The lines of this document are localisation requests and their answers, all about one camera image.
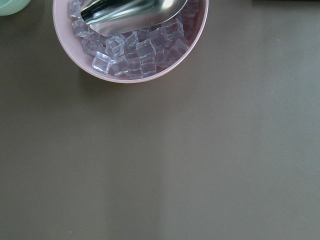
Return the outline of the pink bowl of ice cubes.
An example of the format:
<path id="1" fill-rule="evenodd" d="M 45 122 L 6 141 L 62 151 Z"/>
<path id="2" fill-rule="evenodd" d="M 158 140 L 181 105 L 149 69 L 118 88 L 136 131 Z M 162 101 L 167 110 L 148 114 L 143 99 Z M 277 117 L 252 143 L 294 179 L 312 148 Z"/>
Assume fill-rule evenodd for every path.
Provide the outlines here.
<path id="1" fill-rule="evenodd" d="M 194 19 L 194 30 L 193 35 L 189 38 L 189 49 L 184 55 L 181 56 L 175 63 L 171 66 L 163 69 L 160 68 L 159 72 L 140 79 L 129 79 L 126 75 L 123 77 L 114 77 L 110 74 L 103 74 L 92 69 L 92 57 L 85 54 L 82 50 L 80 40 L 77 39 L 71 27 L 71 18 L 68 16 L 68 6 L 66 0 L 54 0 L 52 2 L 52 18 L 54 29 L 59 40 L 60 45 L 62 46 L 64 52 L 68 57 L 83 71 L 95 77 L 97 79 L 120 84 L 133 84 L 133 83 L 143 83 L 151 80 L 158 79 L 174 68 L 176 68 L 193 50 L 197 44 L 199 38 L 202 35 L 202 32 L 206 25 L 206 20 L 209 11 L 209 1 L 200 0 L 199 1 L 199 11 Z"/>

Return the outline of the mint green bowl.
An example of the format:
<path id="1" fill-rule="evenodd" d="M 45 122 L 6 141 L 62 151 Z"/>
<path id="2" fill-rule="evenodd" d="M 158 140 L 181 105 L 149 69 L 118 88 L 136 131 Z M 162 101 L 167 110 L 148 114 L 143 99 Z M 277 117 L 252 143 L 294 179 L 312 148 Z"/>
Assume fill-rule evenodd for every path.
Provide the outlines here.
<path id="1" fill-rule="evenodd" d="M 23 10 L 31 0 L 0 0 L 0 16 L 9 16 Z"/>

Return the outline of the black framed wooden tray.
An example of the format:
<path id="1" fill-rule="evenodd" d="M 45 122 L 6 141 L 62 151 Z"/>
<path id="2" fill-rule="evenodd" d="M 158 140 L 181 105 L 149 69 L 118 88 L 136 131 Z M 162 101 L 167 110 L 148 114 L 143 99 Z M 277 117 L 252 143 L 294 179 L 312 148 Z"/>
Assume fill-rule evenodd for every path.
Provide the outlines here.
<path id="1" fill-rule="evenodd" d="M 320 0 L 254 0 L 254 1 L 273 1 L 273 2 L 320 2 Z"/>

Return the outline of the metal ice scoop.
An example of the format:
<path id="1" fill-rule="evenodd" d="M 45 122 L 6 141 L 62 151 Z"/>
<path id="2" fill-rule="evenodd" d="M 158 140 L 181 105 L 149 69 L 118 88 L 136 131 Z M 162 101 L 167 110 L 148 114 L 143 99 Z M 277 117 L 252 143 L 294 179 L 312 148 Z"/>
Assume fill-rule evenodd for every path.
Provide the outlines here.
<path id="1" fill-rule="evenodd" d="M 105 37 L 162 24 L 175 17 L 186 0 L 86 0 L 80 15 Z"/>

